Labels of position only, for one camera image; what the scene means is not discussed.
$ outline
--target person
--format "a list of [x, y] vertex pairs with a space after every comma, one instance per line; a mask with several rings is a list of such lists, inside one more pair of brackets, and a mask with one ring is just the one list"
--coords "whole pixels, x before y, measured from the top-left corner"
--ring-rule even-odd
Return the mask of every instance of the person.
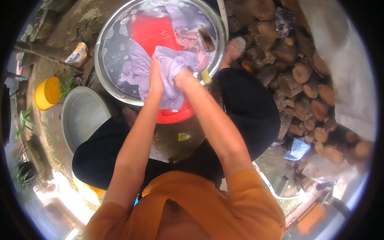
[[[225, 112], [189, 69], [175, 77], [206, 135], [191, 156], [176, 163], [148, 159], [163, 93], [152, 57], [148, 98], [133, 126], [111, 118], [74, 154], [74, 174], [107, 189], [86, 239], [282, 238], [283, 211], [252, 164], [276, 140], [280, 119], [257, 79], [228, 68], [244, 49], [243, 38], [231, 40], [217, 75]], [[227, 196], [219, 191], [223, 177]]]

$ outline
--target purple cloth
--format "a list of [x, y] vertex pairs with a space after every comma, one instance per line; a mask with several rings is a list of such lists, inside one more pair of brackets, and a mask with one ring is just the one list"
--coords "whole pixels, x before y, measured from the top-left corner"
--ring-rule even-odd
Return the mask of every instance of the purple cloth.
[[[131, 60], [123, 64], [118, 85], [122, 85], [124, 82], [128, 82], [131, 85], [139, 85], [139, 95], [145, 103], [149, 92], [151, 58], [136, 41], [131, 40], [129, 44]], [[154, 55], [159, 59], [161, 80], [164, 85], [160, 109], [179, 110], [183, 105], [184, 95], [176, 87], [174, 78], [186, 68], [190, 68], [193, 71], [199, 63], [197, 55], [187, 51], [174, 51], [162, 46], [156, 47]]]

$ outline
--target concrete ground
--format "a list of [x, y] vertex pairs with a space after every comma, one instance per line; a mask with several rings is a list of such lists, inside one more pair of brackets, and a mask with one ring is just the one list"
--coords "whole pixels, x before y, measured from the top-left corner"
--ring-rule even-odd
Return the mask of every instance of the concrete ground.
[[[96, 19], [98, 23], [103, 25], [112, 13], [117, 10], [121, 5], [126, 3], [125, 0], [78, 0], [74, 6], [64, 14], [62, 20], [58, 23], [54, 32], [44, 41], [44, 44], [63, 48], [66, 50], [74, 50], [77, 44], [83, 41], [84, 37], [81, 36], [73, 41], [68, 40], [68, 32], [84, 20]], [[93, 55], [93, 46], [89, 45], [89, 55]], [[87, 63], [89, 66], [93, 65], [93, 59]], [[36, 123], [34, 133], [38, 135], [43, 149], [46, 153], [47, 159], [51, 168], [62, 173], [70, 183], [71, 187], [77, 191], [77, 188], [72, 182], [72, 154], [68, 150], [63, 133], [61, 130], [61, 104], [57, 104], [47, 111], [39, 111], [33, 100], [33, 93], [38, 82], [51, 77], [57, 76], [63, 71], [63, 66], [56, 64], [50, 60], [41, 58], [35, 65], [34, 71], [30, 78], [28, 86], [27, 106], [33, 107], [33, 121]], [[104, 99], [116, 105], [117, 108], [124, 106], [123, 103], [116, 102], [100, 85], [95, 81], [91, 86], [98, 92]], [[211, 90], [213, 95], [220, 100], [217, 95], [217, 90]], [[178, 142], [177, 135], [179, 132], [185, 132], [192, 137], [186, 141]], [[197, 118], [192, 117], [184, 122], [172, 125], [157, 125], [154, 135], [154, 148], [151, 152], [151, 157], [166, 161], [171, 158], [173, 160], [180, 160], [190, 152], [193, 151], [204, 139], [204, 134], [198, 124]], [[284, 150], [281, 146], [268, 148], [264, 154], [255, 160], [256, 164], [264, 172], [273, 188], [276, 189], [279, 185], [283, 175], [288, 176], [289, 184], [283, 189], [281, 196], [296, 195], [296, 187], [293, 181], [292, 170], [286, 167], [286, 161], [283, 158]], [[287, 215], [294, 209], [298, 202], [297, 200], [280, 200], [278, 201]], [[96, 210], [97, 206], [87, 203], [92, 209]]]

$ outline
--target black pants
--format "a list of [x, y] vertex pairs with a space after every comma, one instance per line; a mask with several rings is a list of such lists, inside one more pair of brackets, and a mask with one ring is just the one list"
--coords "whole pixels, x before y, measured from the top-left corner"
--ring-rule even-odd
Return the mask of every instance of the black pants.
[[[280, 119], [275, 101], [257, 79], [241, 70], [221, 70], [218, 83], [227, 114], [239, 129], [254, 160], [277, 139]], [[91, 186], [106, 190], [128, 132], [122, 120], [110, 118], [106, 121], [76, 150], [72, 162], [75, 176]], [[217, 155], [205, 140], [182, 161], [165, 163], [149, 159], [142, 189], [155, 177], [172, 170], [197, 174], [217, 187], [224, 177]]]

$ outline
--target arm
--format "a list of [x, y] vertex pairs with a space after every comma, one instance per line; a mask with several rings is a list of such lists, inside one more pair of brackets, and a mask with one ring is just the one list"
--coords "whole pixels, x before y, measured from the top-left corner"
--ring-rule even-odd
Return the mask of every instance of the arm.
[[229, 180], [236, 173], [254, 170], [240, 132], [192, 73], [182, 71], [176, 76], [175, 83], [194, 108], [205, 136], [220, 160], [225, 178]]
[[116, 159], [115, 169], [103, 204], [117, 203], [130, 212], [144, 181], [163, 85], [157, 59], [151, 59], [149, 93]]

